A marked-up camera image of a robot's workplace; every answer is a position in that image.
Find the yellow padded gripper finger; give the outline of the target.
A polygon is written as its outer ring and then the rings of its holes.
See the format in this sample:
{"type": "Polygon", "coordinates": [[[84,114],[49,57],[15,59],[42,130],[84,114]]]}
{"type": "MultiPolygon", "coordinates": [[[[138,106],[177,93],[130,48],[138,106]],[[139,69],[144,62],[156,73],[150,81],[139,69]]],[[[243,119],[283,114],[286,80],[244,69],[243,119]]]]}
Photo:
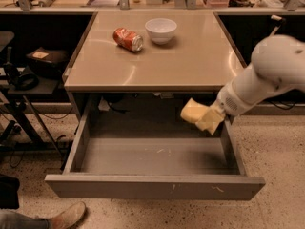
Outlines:
{"type": "Polygon", "coordinates": [[[216,107],[207,107],[204,114],[195,122],[195,126],[201,131],[208,131],[213,135],[219,124],[225,119],[225,112],[216,107]]]}

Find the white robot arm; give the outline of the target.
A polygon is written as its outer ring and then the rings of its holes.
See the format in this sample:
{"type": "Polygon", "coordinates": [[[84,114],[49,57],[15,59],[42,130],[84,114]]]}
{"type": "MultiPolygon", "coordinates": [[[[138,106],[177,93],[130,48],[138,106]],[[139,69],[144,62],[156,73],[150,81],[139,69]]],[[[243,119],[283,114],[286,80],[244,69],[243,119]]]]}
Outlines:
{"type": "Polygon", "coordinates": [[[288,35],[266,37],[254,47],[250,65],[219,91],[195,125],[212,135],[227,115],[242,115],[290,90],[305,91],[305,43],[288,35]]]}

